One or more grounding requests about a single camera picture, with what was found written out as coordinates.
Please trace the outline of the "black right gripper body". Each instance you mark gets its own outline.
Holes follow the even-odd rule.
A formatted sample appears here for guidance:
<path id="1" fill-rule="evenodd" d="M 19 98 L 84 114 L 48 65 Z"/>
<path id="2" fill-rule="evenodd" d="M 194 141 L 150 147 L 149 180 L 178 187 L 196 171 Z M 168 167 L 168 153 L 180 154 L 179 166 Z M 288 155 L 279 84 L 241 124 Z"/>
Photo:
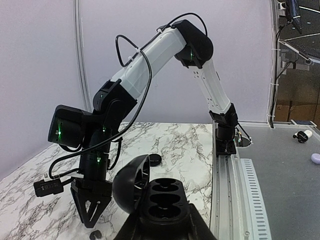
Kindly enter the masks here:
<path id="1" fill-rule="evenodd" d="M 74 178 L 71 182 L 70 190 L 82 196 L 88 197 L 111 197 L 112 182 L 107 180 L 90 180 Z"/>

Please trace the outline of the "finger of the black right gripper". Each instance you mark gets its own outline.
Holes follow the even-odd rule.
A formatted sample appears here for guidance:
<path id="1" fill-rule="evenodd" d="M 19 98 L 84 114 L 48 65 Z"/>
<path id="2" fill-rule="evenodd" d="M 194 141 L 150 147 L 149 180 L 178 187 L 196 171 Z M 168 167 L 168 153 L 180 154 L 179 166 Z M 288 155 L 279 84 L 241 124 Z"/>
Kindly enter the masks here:
<path id="1" fill-rule="evenodd" d="M 96 198 L 85 201 L 84 225 L 86 228 L 93 228 L 96 225 L 110 201 L 110 197 L 101 197 L 99 199 Z"/>
<path id="2" fill-rule="evenodd" d="M 71 188 L 70 190 L 71 190 L 71 194 L 72 194 L 76 209 L 78 211 L 80 220 L 84 225 L 86 225 L 88 220 L 86 200 L 80 193 L 76 192 L 73 188 Z"/>

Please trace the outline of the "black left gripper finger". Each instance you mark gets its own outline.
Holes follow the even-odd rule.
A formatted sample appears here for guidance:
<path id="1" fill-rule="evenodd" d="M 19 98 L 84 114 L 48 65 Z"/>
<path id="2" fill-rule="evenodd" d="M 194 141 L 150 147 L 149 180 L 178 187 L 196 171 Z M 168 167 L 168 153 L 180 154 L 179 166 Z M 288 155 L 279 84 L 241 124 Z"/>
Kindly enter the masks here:
<path id="1" fill-rule="evenodd" d="M 215 240 L 194 204 L 187 205 L 187 215 L 181 220 L 150 221 L 133 213 L 117 234 L 118 240 Z"/>

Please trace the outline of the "black earbud charging case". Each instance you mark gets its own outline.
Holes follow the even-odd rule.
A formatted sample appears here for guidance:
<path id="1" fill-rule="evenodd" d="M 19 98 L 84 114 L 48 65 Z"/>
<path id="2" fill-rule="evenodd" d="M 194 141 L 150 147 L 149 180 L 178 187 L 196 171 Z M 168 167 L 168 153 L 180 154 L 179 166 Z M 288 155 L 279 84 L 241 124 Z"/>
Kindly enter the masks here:
<path id="1" fill-rule="evenodd" d="M 150 180 L 148 154 L 132 159 L 115 175 L 112 196 L 126 213 L 161 224 L 183 221 L 190 214 L 183 183 L 174 178 Z"/>

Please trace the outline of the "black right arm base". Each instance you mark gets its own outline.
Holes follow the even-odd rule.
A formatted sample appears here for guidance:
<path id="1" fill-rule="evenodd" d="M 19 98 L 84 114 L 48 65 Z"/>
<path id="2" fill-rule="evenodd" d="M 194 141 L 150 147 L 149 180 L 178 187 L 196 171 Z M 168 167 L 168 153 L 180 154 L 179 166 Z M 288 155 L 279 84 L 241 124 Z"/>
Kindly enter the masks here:
<path id="1" fill-rule="evenodd" d="M 235 128 L 217 125 L 215 130 L 217 156 L 235 155 L 238 148 L 248 147 L 252 143 L 252 137 L 240 125 Z"/>

